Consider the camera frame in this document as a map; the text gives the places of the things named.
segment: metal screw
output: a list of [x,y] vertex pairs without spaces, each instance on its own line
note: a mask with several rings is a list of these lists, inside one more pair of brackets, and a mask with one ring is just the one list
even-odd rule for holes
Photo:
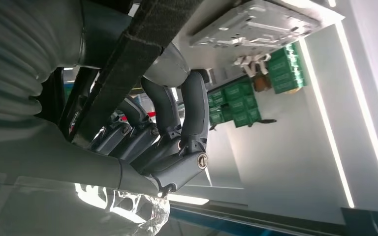
[[198,156],[197,162],[198,167],[203,170],[208,165],[208,157],[206,156],[206,154],[202,153]]

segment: metal panel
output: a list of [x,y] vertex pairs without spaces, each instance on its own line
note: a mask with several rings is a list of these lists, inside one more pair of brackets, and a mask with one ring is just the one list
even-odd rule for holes
[[[201,6],[197,9],[188,23],[182,28],[180,33],[174,39],[174,44],[179,48],[182,55],[186,59],[189,66],[194,68],[219,68],[224,67],[229,64],[232,64],[239,56],[244,55],[252,55],[257,54],[259,52],[263,52],[264,50],[262,47],[205,47],[205,46],[196,46],[191,47],[190,41],[192,40],[192,36],[196,35],[197,32],[201,32],[201,29],[211,24],[214,20],[218,19],[221,16],[224,16],[226,12],[230,11],[231,8],[234,6],[234,2],[232,0],[205,0]],[[336,13],[335,11],[326,8],[325,6],[319,5],[314,1],[309,1],[310,6],[309,8],[298,8],[292,5],[289,5],[281,0],[274,0],[271,1],[272,3],[268,3],[266,1],[253,1],[253,2],[261,2],[265,3],[266,5],[272,5],[277,9],[279,6],[286,7],[288,9],[292,9],[292,11],[288,11],[288,14],[300,16],[301,19],[312,19],[316,20],[318,23],[318,27],[314,28],[312,31],[318,31],[324,27],[327,27],[337,21],[343,19],[343,16]],[[250,20],[251,22],[263,24],[261,21]]]
[[190,39],[191,46],[245,46],[267,53],[307,35],[319,22],[263,0],[231,9]]

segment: green storage bin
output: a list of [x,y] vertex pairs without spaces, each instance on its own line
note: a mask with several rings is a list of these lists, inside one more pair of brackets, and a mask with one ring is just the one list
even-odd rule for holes
[[211,125],[221,124],[221,123],[225,122],[224,116],[222,115],[222,112],[215,112],[215,113],[209,114],[209,121],[210,121]]
[[268,67],[270,81],[276,94],[306,85],[295,44],[289,44],[272,53]]
[[232,113],[229,107],[222,108],[222,116],[225,122],[232,120]]
[[215,106],[214,99],[212,98],[211,95],[208,95],[208,106],[209,107],[214,107]]
[[232,113],[242,112],[246,109],[244,98],[238,98],[233,101],[229,101],[228,104]]
[[245,105],[248,109],[257,107],[257,101],[255,100],[254,95],[245,96]]
[[245,125],[252,124],[252,121],[250,120],[250,116],[247,112],[240,112],[232,115],[234,119],[235,127],[242,127]]
[[220,106],[220,105],[223,105],[225,103],[227,103],[227,101],[226,101],[224,96],[214,99],[214,105],[215,106]]
[[220,111],[221,111],[221,106],[209,108],[209,113],[216,113],[216,112],[220,112]]
[[254,91],[250,82],[240,83],[241,91],[243,95],[253,95]]
[[249,114],[250,120],[253,122],[261,120],[261,115],[257,108],[249,109],[248,114]]
[[243,91],[239,84],[235,84],[224,88],[224,92],[227,101],[235,100],[243,96]]
[[214,91],[210,96],[213,100],[216,100],[220,97],[224,97],[224,92],[222,90]]

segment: led light strip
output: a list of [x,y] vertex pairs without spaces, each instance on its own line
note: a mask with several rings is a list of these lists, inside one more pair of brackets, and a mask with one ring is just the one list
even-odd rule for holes
[[337,149],[337,144],[335,143],[334,134],[331,129],[330,120],[328,119],[328,114],[325,108],[324,100],[322,99],[321,90],[319,89],[318,80],[316,79],[316,74],[315,74],[314,66],[312,65],[311,56],[308,51],[308,46],[305,42],[305,39],[303,38],[299,40],[299,43],[301,45],[302,54],[304,56],[305,64],[308,69],[312,88],[314,89],[316,102],[318,104],[319,111],[321,112],[322,121],[325,126],[325,131],[327,132],[328,141],[330,143],[330,146],[334,155],[335,163],[337,164],[337,169],[340,174],[341,183],[343,184],[343,189],[346,194],[347,201],[348,201],[348,206],[350,208],[354,208],[353,198],[351,197],[351,192],[350,192],[350,188],[348,187],[343,165],[341,164],[340,154]]
[[346,61],[348,69],[350,71],[351,80],[354,85],[354,90],[356,91],[357,100],[360,105],[360,109],[363,114],[364,122],[369,132],[370,141],[372,142],[373,149],[375,150],[376,159],[378,160],[378,136],[376,134],[375,125],[370,115],[369,106],[367,105],[366,97],[364,96],[363,87],[361,86],[360,78],[357,73],[357,68],[354,63],[353,56],[351,54],[350,45],[347,40],[346,32],[344,30],[343,23],[339,22],[336,24],[337,33],[340,38],[341,46],[343,47],[344,55],[346,56]]

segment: fluorescent light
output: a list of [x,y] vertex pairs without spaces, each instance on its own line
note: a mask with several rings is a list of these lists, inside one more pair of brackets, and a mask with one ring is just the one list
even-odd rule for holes
[[195,204],[195,205],[204,205],[207,202],[209,202],[208,199],[189,197],[189,196],[177,195],[177,194],[168,194],[167,199],[173,202],[189,203],[189,204]]
[[336,7],[337,6],[337,3],[335,2],[335,0],[328,0],[328,4],[330,4],[330,7]]
[[341,183],[343,184],[344,192],[346,194],[348,206],[350,208],[354,208],[353,198],[351,197],[351,192],[350,192],[350,188],[348,187],[346,174],[344,173],[343,165],[341,164],[340,154],[337,149],[337,144],[335,143],[334,133],[331,129],[330,120],[328,118],[328,113],[325,108],[324,100],[322,99],[322,94],[321,94],[321,90],[319,89],[318,80],[316,79],[316,74],[315,74],[314,66],[312,65],[311,56],[308,51],[308,46],[306,44],[305,39],[299,40],[299,43],[301,45],[302,54],[304,56],[305,64],[308,69],[312,88],[314,89],[316,102],[318,104],[319,111],[321,112],[322,122],[324,123],[325,131],[327,132],[327,136],[328,136],[328,141],[330,143],[331,150],[334,155],[335,163],[337,165],[337,169],[340,174],[340,179],[341,179]]
[[360,77],[357,73],[357,68],[354,63],[353,56],[351,54],[350,45],[347,40],[346,31],[342,22],[336,24],[337,33],[340,38],[341,46],[343,47],[344,55],[346,56],[346,61],[348,69],[350,70],[351,80],[354,85],[354,90],[356,91],[357,100],[360,105],[361,112],[363,114],[364,122],[369,132],[370,141],[372,142],[373,149],[375,151],[376,159],[378,160],[378,136],[376,134],[375,125],[370,115],[369,106],[367,105],[366,97],[364,95],[363,87],[361,86]]

